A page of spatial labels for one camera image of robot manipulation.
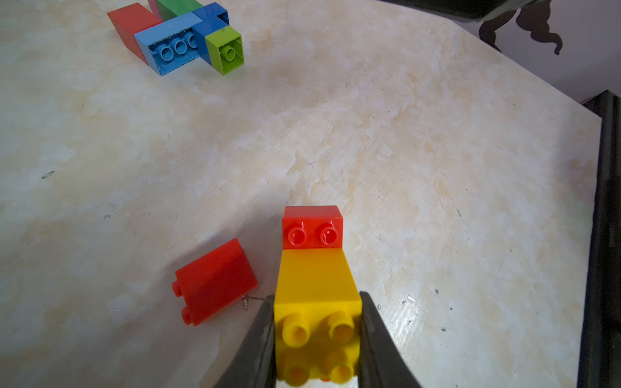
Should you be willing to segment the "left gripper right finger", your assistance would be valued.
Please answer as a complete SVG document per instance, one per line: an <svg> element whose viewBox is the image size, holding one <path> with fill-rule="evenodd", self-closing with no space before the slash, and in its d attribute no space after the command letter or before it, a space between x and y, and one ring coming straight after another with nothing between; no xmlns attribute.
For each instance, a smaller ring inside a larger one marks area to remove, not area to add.
<svg viewBox="0 0 621 388"><path fill-rule="evenodd" d="M401 357L370 294L361 291L360 296L362 315L358 386L421 388Z"/></svg>

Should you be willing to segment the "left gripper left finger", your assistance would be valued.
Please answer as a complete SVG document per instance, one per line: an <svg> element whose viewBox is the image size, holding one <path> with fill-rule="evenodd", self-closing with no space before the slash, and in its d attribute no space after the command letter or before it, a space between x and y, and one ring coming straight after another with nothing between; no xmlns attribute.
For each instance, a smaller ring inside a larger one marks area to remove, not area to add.
<svg viewBox="0 0 621 388"><path fill-rule="evenodd" d="M263 300L239 350L214 387L275 387L274 295Z"/></svg>

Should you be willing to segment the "yellow lego brick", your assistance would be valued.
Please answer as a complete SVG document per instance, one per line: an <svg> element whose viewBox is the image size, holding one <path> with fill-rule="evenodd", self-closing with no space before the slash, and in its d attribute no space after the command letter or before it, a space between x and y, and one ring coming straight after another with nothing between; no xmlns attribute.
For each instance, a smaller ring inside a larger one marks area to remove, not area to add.
<svg viewBox="0 0 621 388"><path fill-rule="evenodd" d="M349 382L359 371L361 316L342 249L285 250L274 302L278 379Z"/></svg>

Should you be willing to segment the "red small lego brick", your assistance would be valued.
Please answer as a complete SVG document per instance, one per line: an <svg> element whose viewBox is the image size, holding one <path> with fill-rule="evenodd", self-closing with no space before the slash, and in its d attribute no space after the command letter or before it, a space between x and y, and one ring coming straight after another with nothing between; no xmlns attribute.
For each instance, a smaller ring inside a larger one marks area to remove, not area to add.
<svg viewBox="0 0 621 388"><path fill-rule="evenodd" d="M336 205L286 206L282 248L332 249L343 245L344 219Z"/></svg>

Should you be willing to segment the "pink lego brick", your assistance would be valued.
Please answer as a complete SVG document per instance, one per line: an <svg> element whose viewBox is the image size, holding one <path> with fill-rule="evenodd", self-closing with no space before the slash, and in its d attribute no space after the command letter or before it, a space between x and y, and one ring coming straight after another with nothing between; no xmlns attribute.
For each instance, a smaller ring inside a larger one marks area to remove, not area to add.
<svg viewBox="0 0 621 388"><path fill-rule="evenodd" d="M148 4L149 4L149 7L150 7L151 12L152 12L152 13L153 13L156 17L158 17L159 19L162 19L161 13L160 13L159 8L158 8L158 3L157 3L157 1L156 1L156 0L148 0Z"/></svg>

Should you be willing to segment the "lime green lego brick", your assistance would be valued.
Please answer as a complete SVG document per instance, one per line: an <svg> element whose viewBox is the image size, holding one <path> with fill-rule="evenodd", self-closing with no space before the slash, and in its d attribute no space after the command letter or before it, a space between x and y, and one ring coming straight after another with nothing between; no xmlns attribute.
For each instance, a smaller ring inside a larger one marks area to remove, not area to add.
<svg viewBox="0 0 621 388"><path fill-rule="evenodd" d="M232 27L224 27L205 37L210 63L220 74L227 75L244 64L242 37Z"/></svg>

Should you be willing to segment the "blue long lego brick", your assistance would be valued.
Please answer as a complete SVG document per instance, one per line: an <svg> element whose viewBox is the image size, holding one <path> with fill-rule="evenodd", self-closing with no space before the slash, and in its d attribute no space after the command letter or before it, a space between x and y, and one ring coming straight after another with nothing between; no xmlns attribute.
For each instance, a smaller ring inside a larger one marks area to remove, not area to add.
<svg viewBox="0 0 621 388"><path fill-rule="evenodd" d="M192 27L201 21L190 12L136 33L134 38L147 65L164 76L198 58Z"/></svg>

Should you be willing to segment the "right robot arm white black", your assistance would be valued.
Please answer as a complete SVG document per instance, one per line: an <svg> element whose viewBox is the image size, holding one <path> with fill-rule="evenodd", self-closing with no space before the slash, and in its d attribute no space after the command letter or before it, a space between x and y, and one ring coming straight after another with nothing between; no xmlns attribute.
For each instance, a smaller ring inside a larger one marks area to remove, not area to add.
<svg viewBox="0 0 621 388"><path fill-rule="evenodd" d="M383 0L435 16L459 22L482 22L496 18L507 11L538 3L538 0Z"/></svg>

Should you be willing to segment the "red square lego brick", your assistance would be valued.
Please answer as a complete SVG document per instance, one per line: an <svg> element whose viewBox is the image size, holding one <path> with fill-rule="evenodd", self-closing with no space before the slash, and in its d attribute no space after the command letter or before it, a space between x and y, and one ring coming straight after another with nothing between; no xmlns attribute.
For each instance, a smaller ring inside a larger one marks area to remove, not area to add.
<svg viewBox="0 0 621 388"><path fill-rule="evenodd" d="M134 3L115 11L110 11L108 13L108 18L111 20L126 48L134 53L139 59L147 62L134 35L148 29L149 27L161 24L163 21L139 3Z"/></svg>

